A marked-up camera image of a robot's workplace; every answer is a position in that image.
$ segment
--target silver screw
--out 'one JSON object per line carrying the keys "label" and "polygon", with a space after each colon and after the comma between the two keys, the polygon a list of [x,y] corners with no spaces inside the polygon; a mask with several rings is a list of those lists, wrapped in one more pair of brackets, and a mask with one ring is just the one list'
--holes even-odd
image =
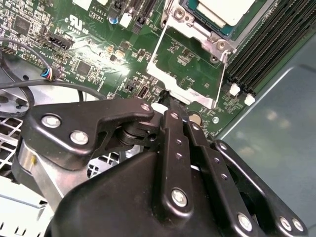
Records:
{"label": "silver screw", "polygon": [[224,49],[224,47],[225,47],[225,43],[224,42],[218,42],[217,43],[217,48],[219,49],[219,50],[223,50]]}
{"label": "silver screw", "polygon": [[218,59],[215,56],[211,57],[211,63],[218,63]]}
{"label": "silver screw", "polygon": [[147,105],[147,104],[142,104],[141,107],[143,110],[146,110],[146,111],[150,110],[149,105]]}
{"label": "silver screw", "polygon": [[181,158],[182,158],[182,155],[181,155],[180,153],[177,153],[177,154],[176,154],[176,158],[177,158],[177,159],[181,159]]}
{"label": "silver screw", "polygon": [[183,19],[183,17],[185,16],[186,12],[184,11],[183,8],[178,8],[175,10],[174,12],[174,17],[177,19],[177,20],[181,20]]}
{"label": "silver screw", "polygon": [[226,174],[221,174],[221,176],[222,176],[222,178],[223,178],[224,180],[227,180],[227,175],[226,175]]}
{"label": "silver screw", "polygon": [[304,231],[303,226],[301,225],[301,223],[296,220],[295,218],[292,219],[294,226],[299,230],[299,231]]}
{"label": "silver screw", "polygon": [[44,126],[50,128],[57,128],[60,126],[61,121],[58,117],[53,115],[46,115],[41,119],[41,122]]}
{"label": "silver screw", "polygon": [[195,123],[193,123],[193,128],[195,129],[195,130],[199,130],[199,127],[195,124]]}
{"label": "silver screw", "polygon": [[284,217],[281,216],[280,221],[281,221],[281,224],[283,225],[283,227],[287,231],[292,231],[292,227],[291,227],[290,223]]}
{"label": "silver screw", "polygon": [[238,215],[238,220],[240,225],[247,231],[252,231],[252,224],[250,222],[250,220],[248,219],[248,217],[246,217],[244,214],[240,213]]}
{"label": "silver screw", "polygon": [[188,204],[186,195],[179,189],[172,190],[171,197],[174,203],[179,207],[185,207]]}
{"label": "silver screw", "polygon": [[218,117],[214,117],[214,118],[212,119],[212,123],[213,123],[213,124],[218,124],[218,122],[219,122],[219,118],[218,118]]}
{"label": "silver screw", "polygon": [[70,139],[78,145],[85,145],[89,141],[88,135],[82,131],[73,131],[70,134]]}
{"label": "silver screw", "polygon": [[224,143],[220,143],[219,146],[220,146],[223,150],[227,150],[227,147],[225,146]]}
{"label": "silver screw", "polygon": [[171,116],[174,118],[174,119],[178,119],[178,115],[176,113],[171,113]]}

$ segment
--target white wire grill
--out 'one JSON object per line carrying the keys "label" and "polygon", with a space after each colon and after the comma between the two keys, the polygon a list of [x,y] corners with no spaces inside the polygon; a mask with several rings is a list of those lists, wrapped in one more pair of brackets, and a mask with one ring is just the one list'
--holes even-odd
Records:
{"label": "white wire grill", "polygon": [[[42,237],[53,216],[43,197],[8,179],[21,125],[20,119],[0,118],[0,237]],[[87,176],[92,178],[118,163],[116,153],[93,159]]]}

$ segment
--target capacitor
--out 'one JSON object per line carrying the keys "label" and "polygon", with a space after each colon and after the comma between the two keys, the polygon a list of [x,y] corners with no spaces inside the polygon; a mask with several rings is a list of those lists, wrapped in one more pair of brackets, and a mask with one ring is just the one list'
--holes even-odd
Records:
{"label": "capacitor", "polygon": [[112,25],[115,25],[119,22],[119,18],[116,17],[116,18],[112,18],[112,17],[109,17],[109,22],[112,24]]}
{"label": "capacitor", "polygon": [[202,126],[202,117],[198,112],[189,111],[188,114],[191,122],[195,122],[197,125]]}

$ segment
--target blue wire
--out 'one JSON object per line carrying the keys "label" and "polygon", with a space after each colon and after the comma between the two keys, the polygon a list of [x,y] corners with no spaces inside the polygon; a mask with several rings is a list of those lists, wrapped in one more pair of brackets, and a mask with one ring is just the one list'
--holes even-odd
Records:
{"label": "blue wire", "polygon": [[42,77],[46,77],[46,76],[48,76],[48,73],[49,73],[49,69],[47,69],[46,73],[45,73],[45,74],[42,74],[41,76],[42,76]]}

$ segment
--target gray metal panel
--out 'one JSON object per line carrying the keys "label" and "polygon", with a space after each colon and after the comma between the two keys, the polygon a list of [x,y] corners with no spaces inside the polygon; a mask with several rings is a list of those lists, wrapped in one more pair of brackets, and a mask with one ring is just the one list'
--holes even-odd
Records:
{"label": "gray metal panel", "polygon": [[316,36],[222,138],[316,237]]}

